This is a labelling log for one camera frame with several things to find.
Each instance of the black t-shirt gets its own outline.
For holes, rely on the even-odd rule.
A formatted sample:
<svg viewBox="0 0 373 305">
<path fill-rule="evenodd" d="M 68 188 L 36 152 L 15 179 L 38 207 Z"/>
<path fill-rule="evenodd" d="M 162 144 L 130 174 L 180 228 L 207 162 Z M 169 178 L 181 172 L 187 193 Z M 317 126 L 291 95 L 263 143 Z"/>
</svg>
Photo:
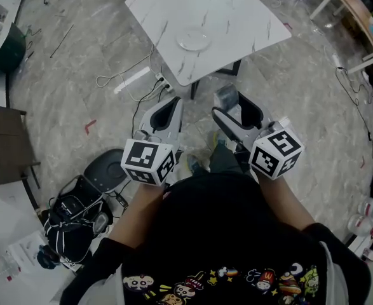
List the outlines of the black t-shirt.
<svg viewBox="0 0 373 305">
<path fill-rule="evenodd" d="M 349 303 L 363 304 L 369 269 L 325 226 L 279 222 L 244 175 L 193 177 L 171 188 L 141 247 L 102 240 L 61 304 L 77 304 L 121 264 L 126 304 L 325 304 L 321 241 L 344 273 Z"/>
</svg>

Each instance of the marble tabletop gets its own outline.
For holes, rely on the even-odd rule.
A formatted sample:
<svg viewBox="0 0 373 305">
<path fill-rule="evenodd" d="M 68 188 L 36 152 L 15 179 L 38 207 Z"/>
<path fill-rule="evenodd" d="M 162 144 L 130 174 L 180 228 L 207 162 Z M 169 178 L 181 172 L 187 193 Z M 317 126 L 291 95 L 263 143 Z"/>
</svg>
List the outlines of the marble tabletop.
<svg viewBox="0 0 373 305">
<path fill-rule="evenodd" d="M 259 0 L 127 0 L 182 86 L 262 48 L 291 37 Z M 179 33 L 199 29 L 211 40 L 202 51 L 187 51 Z"/>
</svg>

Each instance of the shoe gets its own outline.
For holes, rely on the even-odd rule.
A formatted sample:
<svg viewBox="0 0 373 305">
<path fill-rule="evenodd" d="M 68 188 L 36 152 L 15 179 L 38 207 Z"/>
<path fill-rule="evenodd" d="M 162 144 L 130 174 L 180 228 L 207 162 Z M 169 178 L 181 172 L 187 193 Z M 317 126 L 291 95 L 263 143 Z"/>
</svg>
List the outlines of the shoe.
<svg viewBox="0 0 373 305">
<path fill-rule="evenodd" d="M 187 167 L 193 173 L 197 172 L 200 168 L 200 160 L 192 154 L 188 154 L 186 157 Z"/>
<path fill-rule="evenodd" d="M 222 130 L 217 130 L 213 133 L 213 150 L 219 144 L 227 147 L 227 135 Z"/>
</svg>

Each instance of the jeans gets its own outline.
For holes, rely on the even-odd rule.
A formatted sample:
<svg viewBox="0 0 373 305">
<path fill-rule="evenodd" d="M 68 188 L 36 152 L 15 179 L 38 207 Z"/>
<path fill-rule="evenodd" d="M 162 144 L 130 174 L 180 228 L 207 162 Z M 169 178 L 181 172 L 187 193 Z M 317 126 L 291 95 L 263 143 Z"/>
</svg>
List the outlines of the jeans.
<svg viewBox="0 0 373 305">
<path fill-rule="evenodd" d="M 239 173 L 243 174 L 233 152 L 225 145 L 218 144 L 210 157 L 210 173 Z M 193 173 L 193 176 L 199 176 L 208 173 L 203 167 L 200 167 Z"/>
</svg>

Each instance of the white cube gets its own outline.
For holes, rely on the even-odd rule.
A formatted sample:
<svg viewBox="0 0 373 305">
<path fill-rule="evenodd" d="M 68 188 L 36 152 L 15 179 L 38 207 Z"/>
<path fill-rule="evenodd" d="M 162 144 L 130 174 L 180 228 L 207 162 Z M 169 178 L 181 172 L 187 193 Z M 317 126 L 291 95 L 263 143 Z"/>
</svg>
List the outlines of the white cube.
<svg viewBox="0 0 373 305">
<path fill-rule="evenodd" d="M 286 128 L 254 142 L 250 164 L 275 180 L 291 170 L 304 147 L 294 133 Z"/>
<path fill-rule="evenodd" d="M 128 139 L 121 167 L 129 179 L 161 186 L 175 166 L 173 145 Z"/>
</svg>

